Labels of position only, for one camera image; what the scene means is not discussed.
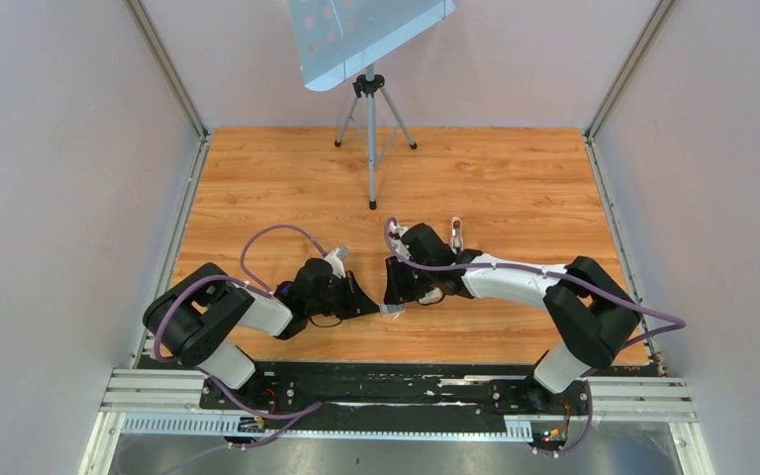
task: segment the tripod leg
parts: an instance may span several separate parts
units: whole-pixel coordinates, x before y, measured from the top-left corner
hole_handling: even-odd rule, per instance
[[[339,135],[336,136],[336,140],[333,142],[334,145],[340,146],[342,145],[342,138],[345,137],[345,131],[348,129],[348,124],[351,122],[351,118],[353,117],[353,110],[356,108],[356,101],[359,98],[354,95],[353,101],[351,101],[351,107],[348,109],[347,115],[345,115],[345,120],[342,122],[342,127],[339,128]]]
[[[404,118],[401,117],[401,113],[398,112],[398,108],[395,106],[395,101],[392,100],[392,95],[386,91],[385,87],[381,88],[380,92],[382,92],[383,97],[386,98],[386,103],[389,104],[389,109],[392,110],[392,114],[395,115],[395,119],[397,119],[398,124],[401,125],[401,129],[404,131],[404,135],[407,136],[407,141],[409,141],[409,147],[411,149],[418,148],[418,144],[415,142],[415,139],[412,138],[412,134],[410,134],[409,128],[406,127],[406,124],[404,123]]]
[[[368,208],[377,209],[377,196],[374,192],[374,165],[377,163],[377,121],[374,118],[374,94],[366,94],[368,102]]]

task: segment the wooden tabletop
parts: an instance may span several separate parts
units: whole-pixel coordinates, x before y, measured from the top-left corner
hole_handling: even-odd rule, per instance
[[[381,129],[378,141],[390,130]],[[383,223],[424,222],[448,239],[464,223],[465,245],[500,258],[568,263],[598,260],[622,283],[593,172],[577,129],[413,128],[399,134],[377,170],[368,209],[366,148],[354,129],[334,147],[332,128],[219,128],[174,270],[176,281],[205,262],[244,278],[238,257],[257,231],[300,226],[327,249],[350,249],[345,267],[378,304],[389,251]],[[273,288],[318,256],[301,235],[279,230],[251,248],[248,268]],[[318,317],[320,324],[333,318]],[[308,326],[277,340],[235,329],[230,340],[253,358],[350,361],[533,363],[560,337],[545,312],[509,302],[448,297],[398,318],[379,314],[331,329]],[[619,364],[644,364],[638,345]]]

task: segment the light blue music stand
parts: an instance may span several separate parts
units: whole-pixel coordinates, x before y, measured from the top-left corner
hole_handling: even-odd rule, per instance
[[[353,111],[364,94],[368,104],[368,140],[363,140],[368,145],[368,206],[372,210],[377,208],[375,167],[398,130],[404,131],[411,148],[418,147],[386,90],[385,78],[374,73],[374,61],[438,23],[455,8],[451,0],[290,0],[302,77],[308,89],[327,91],[365,71],[353,83],[354,98],[333,144],[340,146],[348,125],[351,122],[356,125]],[[379,155],[374,103],[378,90],[397,121]]]

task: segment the tripod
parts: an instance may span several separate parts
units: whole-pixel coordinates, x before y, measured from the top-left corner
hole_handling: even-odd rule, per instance
[[[377,196],[374,190],[374,169],[380,163],[383,155],[386,154],[386,150],[388,150],[389,145],[392,144],[392,140],[395,138],[398,129],[403,129],[404,135],[406,136],[407,141],[409,141],[409,147],[411,149],[418,148],[418,144],[415,142],[415,139],[412,138],[412,134],[410,134],[409,129],[406,127],[406,124],[404,124],[404,119],[401,117],[401,113],[398,112],[398,108],[395,107],[395,102],[392,100],[392,96],[386,89],[383,88],[385,84],[386,80],[382,75],[374,74],[374,63],[371,63],[365,67],[365,74],[360,74],[357,76],[356,81],[353,83],[354,98],[353,101],[351,101],[351,107],[348,109],[348,114],[345,116],[344,122],[342,122],[342,127],[339,129],[339,135],[336,136],[336,141],[333,142],[333,144],[336,146],[342,145],[342,137],[345,135],[345,130],[347,130],[348,125],[353,122],[356,126],[357,131],[359,132],[359,135],[362,137],[362,140],[366,142],[366,145],[368,145],[368,208],[372,210],[377,209]],[[395,131],[392,132],[392,136],[390,136],[386,141],[386,144],[383,145],[383,149],[380,151],[379,155],[377,154],[377,120],[374,117],[374,93],[378,90],[383,93],[383,97],[386,99],[386,103],[389,104],[389,109],[392,110],[392,114],[395,115],[395,119],[398,121],[395,124]],[[360,97],[362,97],[362,94],[365,94],[365,99],[368,101],[368,141],[362,134],[362,129],[359,128],[359,125],[357,125],[356,121],[353,118],[353,111],[354,108],[356,108],[356,102]]]

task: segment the white wall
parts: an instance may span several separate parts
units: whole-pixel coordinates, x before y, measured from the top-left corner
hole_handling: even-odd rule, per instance
[[[760,2],[678,2],[599,145],[716,472],[760,473]]]
[[[0,474],[73,474],[194,137],[121,1],[0,0]]]
[[[209,127],[341,119],[350,83],[303,87],[286,0],[144,3]],[[655,0],[456,4],[378,62],[411,124],[589,125]],[[378,111],[391,122],[385,105]]]

